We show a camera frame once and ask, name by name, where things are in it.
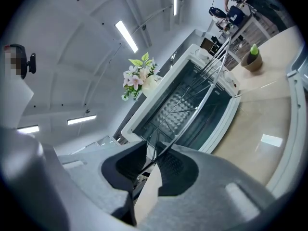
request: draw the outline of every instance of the wire rack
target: wire rack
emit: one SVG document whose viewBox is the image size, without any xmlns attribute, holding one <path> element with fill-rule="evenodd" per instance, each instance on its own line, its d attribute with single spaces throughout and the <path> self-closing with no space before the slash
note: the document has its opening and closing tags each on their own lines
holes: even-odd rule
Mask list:
<svg viewBox="0 0 308 231">
<path fill-rule="evenodd" d="M 154 117 L 151 130 L 145 139 L 147 146 L 154 147 L 152 162 L 147 165 L 141 172 L 146 171 L 151 165 L 175 144 L 182 135 L 187 131 L 190 125 L 207 102 L 212 91 L 223 87 L 218 83 L 218 77 L 226 62 L 231 39 L 228 38 L 222 47 L 217 51 L 214 57 L 205 66 L 194 66 L 194 72 L 189 76 L 188 82 L 180 85 L 169 97 L 168 102 L 160 108 L 161 112 L 158 117 Z M 156 155 L 156 144 L 160 138 L 160 134 L 169 138 L 169 144 L 159 155 Z"/>
</svg>

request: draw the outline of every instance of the white vase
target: white vase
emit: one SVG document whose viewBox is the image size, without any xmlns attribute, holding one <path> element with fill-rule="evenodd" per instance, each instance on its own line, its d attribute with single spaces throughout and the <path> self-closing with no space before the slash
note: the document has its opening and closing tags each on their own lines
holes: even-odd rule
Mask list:
<svg viewBox="0 0 308 231">
<path fill-rule="evenodd" d="M 151 93 L 155 90 L 158 84 L 162 81 L 162 77 L 158 75 L 151 75 L 147 77 L 142 85 L 141 91 L 148 98 Z"/>
</svg>

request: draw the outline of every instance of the white ceiling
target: white ceiling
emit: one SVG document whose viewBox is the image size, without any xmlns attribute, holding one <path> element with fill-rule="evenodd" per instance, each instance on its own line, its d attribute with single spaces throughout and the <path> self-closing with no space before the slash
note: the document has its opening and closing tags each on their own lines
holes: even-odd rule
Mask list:
<svg viewBox="0 0 308 231">
<path fill-rule="evenodd" d="M 54 145 L 99 129 L 112 135 L 133 105 L 121 100 L 128 59 L 148 51 L 163 65 L 195 28 L 206 31 L 207 9 L 204 25 L 200 18 L 197 23 L 187 19 L 196 17 L 189 13 L 198 2 L 183 0 L 173 16 L 172 0 L 27 0 L 4 42 L 24 45 L 28 58 L 37 55 L 37 72 L 25 78 L 34 96 L 19 126 L 39 125 L 35 136 L 42 141 L 60 134 L 61 140 L 47 140 Z M 133 34 L 136 54 L 114 26 L 119 20 L 131 34 L 149 20 L 144 31 Z M 87 109 L 97 115 L 95 120 L 67 125 Z"/>
</svg>

